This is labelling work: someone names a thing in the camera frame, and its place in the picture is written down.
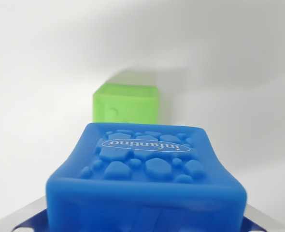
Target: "green plastic cube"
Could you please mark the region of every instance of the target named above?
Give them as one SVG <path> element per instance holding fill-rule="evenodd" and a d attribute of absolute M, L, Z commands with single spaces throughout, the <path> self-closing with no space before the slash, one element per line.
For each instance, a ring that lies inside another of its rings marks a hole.
<path fill-rule="evenodd" d="M 93 94 L 93 121 L 156 124 L 158 107 L 156 87 L 106 83 Z"/>

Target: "blue silicone block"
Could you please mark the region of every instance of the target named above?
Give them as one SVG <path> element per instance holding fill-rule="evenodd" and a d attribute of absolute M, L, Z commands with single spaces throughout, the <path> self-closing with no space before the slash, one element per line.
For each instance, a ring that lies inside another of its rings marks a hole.
<path fill-rule="evenodd" d="M 203 129 L 92 123 L 46 187 L 50 232 L 238 232 L 241 184 Z"/>

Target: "silicone toy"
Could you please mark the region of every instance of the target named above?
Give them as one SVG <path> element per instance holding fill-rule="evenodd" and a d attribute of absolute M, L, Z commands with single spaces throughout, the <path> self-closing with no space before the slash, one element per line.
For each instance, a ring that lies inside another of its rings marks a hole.
<path fill-rule="evenodd" d="M 203 129 L 87 125 L 46 187 L 51 232 L 238 232 L 241 184 Z"/>
<path fill-rule="evenodd" d="M 106 83 L 93 95 L 93 121 L 156 124 L 158 106 L 156 87 Z"/>

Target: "white oval label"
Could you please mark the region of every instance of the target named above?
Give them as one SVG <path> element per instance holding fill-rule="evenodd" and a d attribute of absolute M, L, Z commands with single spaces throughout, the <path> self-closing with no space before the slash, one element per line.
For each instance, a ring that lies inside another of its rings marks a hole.
<path fill-rule="evenodd" d="M 113 139 L 103 142 L 102 146 L 159 152 L 185 152 L 191 150 L 189 147 L 180 144 L 147 139 Z"/>

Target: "white background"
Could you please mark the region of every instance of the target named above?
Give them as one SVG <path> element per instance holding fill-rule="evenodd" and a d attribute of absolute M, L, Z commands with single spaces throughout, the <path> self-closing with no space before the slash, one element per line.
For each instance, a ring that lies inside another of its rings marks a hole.
<path fill-rule="evenodd" d="M 160 73 L 160 122 L 206 129 L 285 224 L 285 0 L 0 0 L 0 218 L 44 195 L 93 92 L 132 66 Z"/>

